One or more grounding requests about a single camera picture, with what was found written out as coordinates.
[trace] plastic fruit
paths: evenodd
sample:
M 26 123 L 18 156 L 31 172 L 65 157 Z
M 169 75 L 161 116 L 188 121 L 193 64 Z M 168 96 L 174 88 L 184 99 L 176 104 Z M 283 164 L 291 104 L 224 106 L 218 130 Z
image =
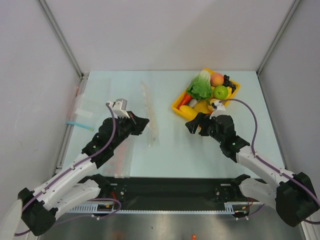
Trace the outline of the plastic fruit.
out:
M 217 87 L 224 84 L 224 81 L 224 76 L 221 73 L 215 72 L 210 76 L 210 84 L 213 87 Z
M 229 94 L 228 88 L 225 86 L 216 86 L 213 95 L 216 99 L 223 100 L 225 99 Z
M 207 100 L 199 101 L 193 108 L 197 113 L 209 114 Z
M 192 119 L 194 119 L 197 116 L 197 112 L 190 106 L 182 105 L 179 110 L 187 114 Z
M 210 99 L 210 105 L 208 104 L 207 105 L 207 107 L 208 107 L 208 110 L 212 113 L 213 111 L 214 111 L 214 107 L 212 106 L 212 104 L 215 102 L 215 101 L 217 101 L 218 99 L 216 99 L 216 98 L 212 98 L 212 99 Z
M 215 88 L 216 88 L 215 86 L 212 86 L 212 87 L 211 87 L 211 89 L 212 89 L 211 98 L 214 98 L 214 97 L 215 97 L 215 96 L 214 96 L 214 90 L 215 90 Z
M 229 86 L 227 86 L 226 88 L 228 89 L 228 96 L 226 98 L 229 99 L 232 94 L 232 88 Z

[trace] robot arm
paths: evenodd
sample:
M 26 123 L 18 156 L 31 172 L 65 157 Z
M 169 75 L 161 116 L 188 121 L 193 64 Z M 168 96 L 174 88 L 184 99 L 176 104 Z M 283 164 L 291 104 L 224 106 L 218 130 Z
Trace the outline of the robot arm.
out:
M 67 169 L 62 170 L 33 191 L 24 188 L 19 192 L 18 198 L 22 200 L 23 205 L 21 218 L 35 236 L 48 231 L 69 209 L 98 197 L 102 191 L 108 191 L 110 183 L 99 174 L 91 176 L 84 183 L 78 185 L 77 183 L 107 162 L 114 155 L 114 150 L 129 135 L 142 134 L 149 122 L 146 118 L 126 111 L 127 101 L 124 99 L 117 99 L 116 102 L 108 104 L 118 115 L 115 119 L 114 133 L 113 119 L 105 119 L 98 133 Z M 112 140 L 105 147 L 112 135 Z
M 222 153 L 257 174 L 266 183 L 261 183 L 248 175 L 234 179 L 241 193 L 274 208 L 282 220 L 295 227 L 319 209 L 318 204 L 301 187 L 294 184 L 289 176 L 316 195 L 310 178 L 303 172 L 294 174 L 277 167 L 257 152 L 253 153 L 250 144 L 236 135 L 231 116 L 223 115 L 225 107 L 219 101 L 214 103 L 211 114 L 198 113 L 194 120 L 185 125 L 191 134 L 201 127 L 201 136 L 210 136 L 220 143 Z

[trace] purple cable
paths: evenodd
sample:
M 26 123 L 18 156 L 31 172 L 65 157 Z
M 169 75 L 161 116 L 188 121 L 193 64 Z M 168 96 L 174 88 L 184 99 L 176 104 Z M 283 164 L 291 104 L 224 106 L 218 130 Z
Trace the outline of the purple cable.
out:
M 256 150 L 255 150 L 255 140 L 256 140 L 256 136 L 257 136 L 257 132 L 258 132 L 258 121 L 257 121 L 257 117 L 254 113 L 254 111 L 252 110 L 252 108 L 246 104 L 244 101 L 241 101 L 239 99 L 234 99 L 234 98 L 229 98 L 229 99 L 225 99 L 225 100 L 221 100 L 220 103 L 223 102 L 227 102 L 227 101 L 236 101 L 239 103 L 242 103 L 243 105 L 245 105 L 249 111 L 252 113 L 253 119 L 254 119 L 254 124 L 255 124 L 255 128 L 254 128 L 254 134 L 253 134 L 253 138 L 252 138 L 252 142 L 251 142 L 251 150 L 252 153 L 255 154 Z M 259 157 L 258 155 L 256 155 L 256 158 L 262 162 L 264 165 L 268 166 L 269 168 L 271 168 L 272 170 L 276 171 L 277 173 L 281 174 L 280 170 L 277 169 L 276 167 L 272 166 L 270 163 L 268 163 L 267 161 L 263 160 L 261 157 Z M 320 200 L 305 186 L 303 186 L 300 182 L 298 182 L 297 180 L 295 180 L 294 178 L 290 177 L 289 175 L 287 175 L 286 173 L 282 173 L 282 175 L 289 179 L 290 181 L 292 181 L 293 183 L 295 183 L 296 185 L 298 185 L 300 188 L 302 188 L 304 191 L 306 191 L 307 194 L 309 194 L 312 199 L 320 206 Z M 320 221 L 309 221 L 309 220 L 304 220 L 306 223 L 308 224 L 314 224 L 314 225 L 320 225 Z
M 89 201 L 112 201 L 112 202 L 115 202 L 115 203 L 119 204 L 119 207 L 117 208 L 117 210 L 109 213 L 108 215 L 101 216 L 101 217 L 99 217 L 99 219 L 105 219 L 105 218 L 108 218 L 108 217 L 111 217 L 111 216 L 115 215 L 122 207 L 121 202 L 118 201 L 117 199 L 113 199 L 113 198 L 95 198 L 95 199 L 90 199 Z M 83 218 L 83 217 L 92 217 L 92 215 L 91 214 L 83 214 L 83 215 L 75 216 L 75 217 L 69 218 L 67 220 L 64 220 L 64 221 L 56 223 L 54 225 L 54 227 L 55 226 L 59 226 L 59 225 L 64 224 L 64 223 L 67 223 L 67 222 L 69 222 L 71 220 L 80 219 L 80 218 Z
M 80 164 L 82 164 L 83 162 L 97 156 L 98 154 L 100 154 L 103 150 L 105 150 L 109 144 L 111 143 L 111 141 L 113 140 L 115 133 L 116 133 L 116 118 L 114 115 L 114 112 L 112 111 L 111 107 L 109 106 L 108 103 L 105 104 L 107 106 L 107 108 L 109 109 L 110 113 L 111 113 L 111 117 L 112 117 L 112 133 L 111 133 L 111 137 L 109 139 L 109 141 L 103 146 L 103 148 L 101 148 L 99 151 L 95 152 L 94 154 L 78 161 L 76 164 L 74 164 L 74 167 L 79 166 Z M 50 187 L 52 187 L 57 181 L 59 181 L 62 177 L 64 177 L 66 174 L 68 174 L 70 171 L 72 171 L 72 169 L 69 167 L 67 170 L 65 170 L 63 173 L 61 173 L 61 175 L 59 175 L 56 179 L 54 179 L 51 183 L 49 183 L 44 190 L 48 190 Z M 34 202 L 34 200 L 36 200 L 38 197 L 40 197 L 43 194 L 42 191 L 40 191 L 39 193 L 37 193 L 30 201 L 28 201 L 22 208 L 22 212 L 24 210 L 26 210 L 27 207 L 29 207 L 29 205 L 31 203 Z M 30 232 L 30 230 L 24 231 L 24 232 L 20 232 L 20 233 L 15 233 L 15 236 L 22 236 L 27 234 L 28 232 Z

